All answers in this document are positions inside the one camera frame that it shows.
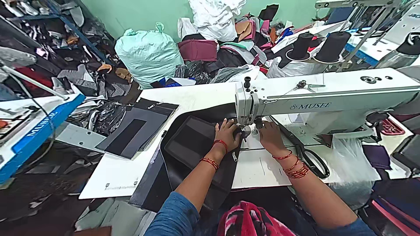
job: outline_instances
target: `scissors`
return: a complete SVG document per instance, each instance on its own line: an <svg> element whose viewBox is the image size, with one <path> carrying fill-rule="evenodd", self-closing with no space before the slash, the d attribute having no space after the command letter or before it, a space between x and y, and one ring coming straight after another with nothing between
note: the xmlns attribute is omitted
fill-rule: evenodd
<svg viewBox="0 0 420 236"><path fill-rule="evenodd" d="M294 145L299 160L305 162L308 168L319 178L327 178L328 176L330 176L330 170L328 169L327 165L314 151L306 149L305 145L292 132L290 132L288 129L286 129L286 127L280 124L273 116L269 115L268 117L270 117L270 119L280 127L280 131ZM314 165L313 161L306 155L307 152L312 154L317 159L319 164L324 169L325 173L322 173L322 171Z"/></svg>

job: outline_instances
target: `sewing machine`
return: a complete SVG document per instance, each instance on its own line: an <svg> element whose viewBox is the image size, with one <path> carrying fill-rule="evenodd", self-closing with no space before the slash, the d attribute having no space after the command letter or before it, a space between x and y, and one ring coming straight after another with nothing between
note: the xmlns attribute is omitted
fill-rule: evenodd
<svg viewBox="0 0 420 236"><path fill-rule="evenodd" d="M418 92L420 82L383 68L246 79L236 84L235 106L243 127L262 128L261 118L268 115L300 113L315 134L336 134L355 131L372 113L408 104Z"/></svg>

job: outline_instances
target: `red bangle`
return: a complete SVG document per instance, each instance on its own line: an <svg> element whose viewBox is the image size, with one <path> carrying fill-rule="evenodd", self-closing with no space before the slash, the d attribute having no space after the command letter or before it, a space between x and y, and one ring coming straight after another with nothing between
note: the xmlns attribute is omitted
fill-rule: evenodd
<svg viewBox="0 0 420 236"><path fill-rule="evenodd" d="M292 155L292 151L290 151L289 155L287 155L287 156L284 156L284 157L275 157L275 156L273 156L273 158L274 159L277 159L277 160L282 160L282 159L286 159L286 158L290 157L291 155Z"/></svg>
<svg viewBox="0 0 420 236"><path fill-rule="evenodd" d="M213 142L213 146L214 146L216 143L221 143L221 144L223 144L223 146L225 146L225 149L226 149L226 153L225 153L225 154L227 154L227 153L228 153L228 145L226 145L226 143L225 143L223 140L220 140L220 139L215 140L215 141Z"/></svg>
<svg viewBox="0 0 420 236"><path fill-rule="evenodd" d="M295 163L292 167L290 167L290 168L289 168L289 169L287 169L287 170L284 170L284 172L289 172L289 171L291 171L293 168L295 168L295 167L297 166L297 164L299 164L299 158L297 158L296 163Z"/></svg>
<svg viewBox="0 0 420 236"><path fill-rule="evenodd" d="M213 161L212 159L203 157L203 158L201 158L200 161L202 161L202 160L210 163L216 169L216 171L219 169L219 165L215 161Z"/></svg>
<svg viewBox="0 0 420 236"><path fill-rule="evenodd" d="M302 178L309 172L309 168L305 163L303 164L303 167L300 168L297 171L294 172L285 172L287 177L289 178Z"/></svg>

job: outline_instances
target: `white table surface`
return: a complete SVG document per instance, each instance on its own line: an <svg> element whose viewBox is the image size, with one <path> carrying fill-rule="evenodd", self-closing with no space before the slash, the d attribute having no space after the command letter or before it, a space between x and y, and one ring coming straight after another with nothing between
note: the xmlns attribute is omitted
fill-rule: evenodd
<svg viewBox="0 0 420 236"><path fill-rule="evenodd" d="M363 36L354 36L355 33L352 33L348 43L355 47L363 38ZM386 39L381 39L376 45L373 45L378 38L368 38L360 47L359 51L369 55L373 59L379 61L385 55L390 53L392 50L398 48L398 44L393 43ZM411 66L420 65L420 58L417 58L416 61L411 64Z"/></svg>
<svg viewBox="0 0 420 236"><path fill-rule="evenodd" d="M147 146L146 150L138 152L132 160L105 153L79 198L131 196L143 177L146 167L152 161L153 153L160 144L163 132L169 129L178 115L189 111L235 102L234 94L235 83L144 90L140 95L141 98L179 104L180 106L158 132L156 138ZM282 118L276 116L276 119L281 120L282 123L286 122L287 118L287 115L282 115ZM396 120L394 121L400 127L404 128L406 133L399 136L383 136L383 141L380 144L385 146L389 154L403 139L412 134L401 123ZM260 145L255 140L252 143L254 146ZM332 150L323 145L307 148L315 151L322 158L332 155ZM391 178L406 178L409 176L407 167L404 167L396 160L392 160L391 166L393 168L389 172ZM331 176L324 180L324 182L335 181L339 181L339 178L334 175L333 171L331 171ZM267 151L260 149L240 152L232 188L284 185L290 185L290 182L281 170L281 166Z"/></svg>

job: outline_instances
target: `woman's hand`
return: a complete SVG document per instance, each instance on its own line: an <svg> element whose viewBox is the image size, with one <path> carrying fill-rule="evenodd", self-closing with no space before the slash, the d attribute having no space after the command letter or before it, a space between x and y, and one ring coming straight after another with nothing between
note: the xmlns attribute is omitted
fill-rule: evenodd
<svg viewBox="0 0 420 236"><path fill-rule="evenodd" d="M214 138L214 140L222 140L223 142L225 142L228 148L228 152L238 147L240 136L241 136L241 133L237 133L234 139L233 133L238 128L238 126L234 125L233 123L234 123L233 119L229 120L228 122L227 119L225 118L221 126L219 124L216 124L216 127L215 127L216 137ZM223 158L223 156L226 154L226 148L221 143L215 143L212 148L212 151L217 151L217 152L222 153L223 155L221 156L221 158Z"/></svg>
<svg viewBox="0 0 420 236"><path fill-rule="evenodd" d="M290 153L281 139L280 127L274 122L262 121L264 127L260 129L260 142L273 156L283 157Z"/></svg>

